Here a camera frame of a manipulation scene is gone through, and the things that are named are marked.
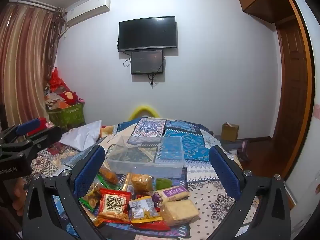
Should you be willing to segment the person's left hand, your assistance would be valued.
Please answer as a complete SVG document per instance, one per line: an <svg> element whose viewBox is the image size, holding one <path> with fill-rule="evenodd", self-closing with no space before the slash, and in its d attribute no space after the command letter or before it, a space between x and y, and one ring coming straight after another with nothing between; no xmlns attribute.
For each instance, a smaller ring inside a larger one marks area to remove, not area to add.
<svg viewBox="0 0 320 240"><path fill-rule="evenodd" d="M18 178L14 187L14 200L12 201L12 207L16 211L18 216L23 216L26 191L24 189L25 180Z"/></svg>

